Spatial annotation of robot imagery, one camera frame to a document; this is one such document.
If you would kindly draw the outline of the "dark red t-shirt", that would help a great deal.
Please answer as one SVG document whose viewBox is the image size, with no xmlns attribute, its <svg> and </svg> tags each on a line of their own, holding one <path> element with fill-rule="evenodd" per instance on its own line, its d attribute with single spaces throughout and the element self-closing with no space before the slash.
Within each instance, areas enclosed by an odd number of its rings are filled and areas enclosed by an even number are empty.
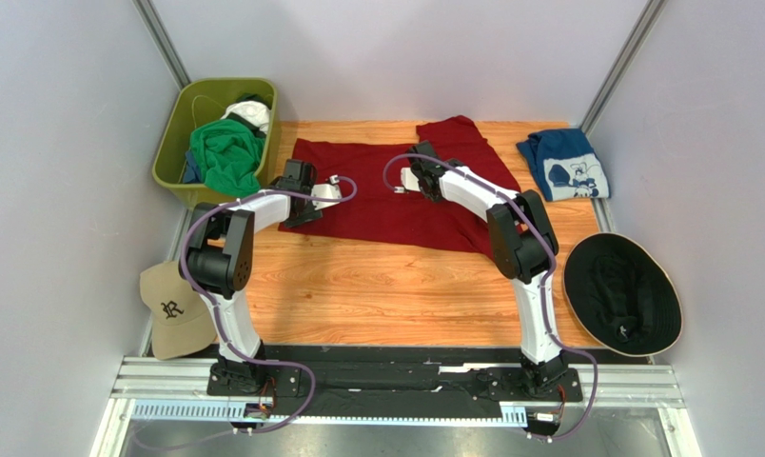
<svg viewBox="0 0 765 457">
<path fill-rule="evenodd" d="M 495 185 L 519 189 L 518 181 L 469 118 L 454 116 L 419 125 L 415 132 L 420 140 L 431 143 L 443 161 L 457 159 Z M 491 256 L 488 229 L 480 217 L 455 203 L 432 202 L 418 192 L 397 194 L 384 184 L 385 164 L 409 148 L 406 143 L 326 142 L 311 134 L 299 135 L 293 158 L 313 164 L 319 180 L 331 175 L 353 179 L 358 193 L 294 232 Z"/>
</svg>

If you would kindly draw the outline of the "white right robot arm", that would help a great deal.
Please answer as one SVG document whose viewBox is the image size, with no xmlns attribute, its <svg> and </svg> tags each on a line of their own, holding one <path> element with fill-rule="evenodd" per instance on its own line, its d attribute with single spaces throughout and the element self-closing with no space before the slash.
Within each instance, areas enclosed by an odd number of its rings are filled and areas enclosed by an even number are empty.
<svg viewBox="0 0 765 457">
<path fill-rule="evenodd" d="M 500 187 L 453 160 L 442 161 L 428 142 L 405 154 L 400 192 L 419 191 L 434 202 L 452 202 L 486 223 L 494 263 L 515 291 L 520 314 L 520 362 L 526 383 L 538 388 L 558 380 L 567 365 L 553 307 L 553 274 L 559 244 L 545 206 L 534 191 Z"/>
</svg>

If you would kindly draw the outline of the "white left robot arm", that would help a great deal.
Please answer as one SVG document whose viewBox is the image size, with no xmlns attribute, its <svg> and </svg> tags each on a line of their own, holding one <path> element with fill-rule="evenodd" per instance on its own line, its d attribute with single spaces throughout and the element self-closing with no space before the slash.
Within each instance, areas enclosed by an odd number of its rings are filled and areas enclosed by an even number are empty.
<svg viewBox="0 0 765 457">
<path fill-rule="evenodd" d="M 295 227 L 321 218 L 312 201 L 316 180 L 313 164 L 289 159 L 268 189 L 243 200 L 194 207 L 182 244 L 180 274 L 204 299 L 218 334 L 213 381 L 243 383 L 250 391 L 265 382 L 264 346 L 245 301 L 254 237 L 277 224 Z"/>
</svg>

